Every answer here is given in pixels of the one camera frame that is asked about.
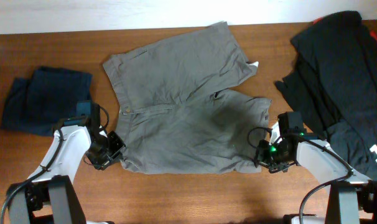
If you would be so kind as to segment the grey shorts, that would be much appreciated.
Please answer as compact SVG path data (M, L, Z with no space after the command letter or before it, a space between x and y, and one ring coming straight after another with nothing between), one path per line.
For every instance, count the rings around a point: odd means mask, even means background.
M271 100L235 91L255 76L219 22L111 55L103 68L119 103L120 163L143 174L258 173Z

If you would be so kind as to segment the black clothes pile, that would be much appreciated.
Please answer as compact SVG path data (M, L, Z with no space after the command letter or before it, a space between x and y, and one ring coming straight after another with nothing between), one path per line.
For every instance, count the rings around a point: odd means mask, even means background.
M291 44L294 69L276 88L342 159L377 180L377 40L360 13L326 16Z

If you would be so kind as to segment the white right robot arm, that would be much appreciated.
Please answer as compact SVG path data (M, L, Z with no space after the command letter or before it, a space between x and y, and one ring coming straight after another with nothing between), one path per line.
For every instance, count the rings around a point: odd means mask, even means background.
M254 164L269 173L286 172L292 166L307 169L319 182L303 198L299 212L284 215L283 223L377 223L377 181L361 174L333 151L327 141L304 128L298 112L285 112L272 128L270 139L254 148ZM304 207L317 191L328 188L326 215L306 214Z

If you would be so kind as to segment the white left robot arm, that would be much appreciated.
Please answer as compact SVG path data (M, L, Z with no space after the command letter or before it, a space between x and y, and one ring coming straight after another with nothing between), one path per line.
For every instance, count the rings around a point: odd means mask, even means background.
M92 101L77 103L72 118L61 119L42 162L27 180L9 186L0 211L0 223L87 223L73 188L81 161L105 170L123 156L126 145L106 131L101 114L107 111Z

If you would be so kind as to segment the folded navy blue garment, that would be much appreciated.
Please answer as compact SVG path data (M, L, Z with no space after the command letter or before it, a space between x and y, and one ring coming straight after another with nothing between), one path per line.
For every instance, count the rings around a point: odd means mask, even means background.
M31 78L15 78L1 128L52 136L52 128L60 119L76 115L79 101L91 100L92 78L90 73L52 67L39 67Z

